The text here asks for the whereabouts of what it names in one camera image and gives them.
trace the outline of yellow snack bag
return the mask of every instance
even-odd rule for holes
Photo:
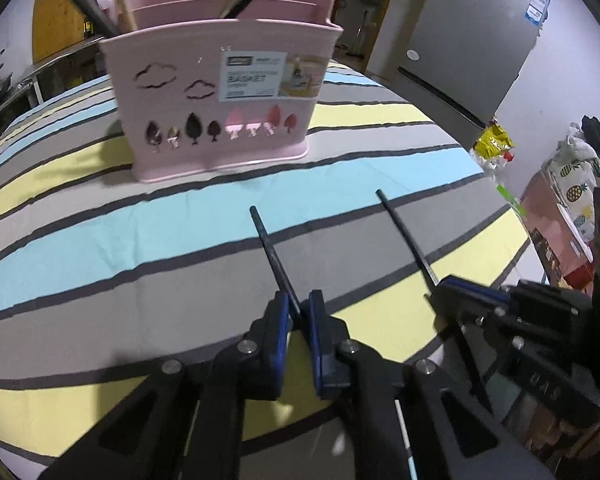
[[[482,133],[475,143],[474,150],[482,158],[492,158],[508,152],[515,144],[509,139],[502,127],[493,122]]]

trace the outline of pink plastic basket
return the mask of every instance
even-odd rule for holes
[[[101,42],[138,180],[300,158],[342,29],[333,0],[130,0],[141,30]]]

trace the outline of product label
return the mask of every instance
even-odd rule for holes
[[[327,58],[285,52],[225,51],[219,100],[315,98],[328,62]]]

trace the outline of plastic bag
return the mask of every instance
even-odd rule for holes
[[[497,155],[491,158],[484,158],[478,155],[475,150],[469,150],[471,158],[482,168],[484,174],[493,180],[496,184],[502,184],[502,169],[505,165],[513,159],[513,156],[509,153],[509,156]]]
[[[508,152],[514,146],[515,144],[502,127],[498,123],[492,122],[475,143],[474,150],[482,158],[488,160]]]
[[[558,142],[555,153],[542,164],[542,171],[580,237],[589,243],[596,225],[593,190],[600,187],[600,159],[596,150],[576,134],[572,123],[569,135]]]

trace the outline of pineapple print fabric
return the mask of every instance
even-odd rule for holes
[[[593,240],[593,190],[600,187],[600,159],[583,140],[569,136],[558,143],[543,169],[585,242]]]

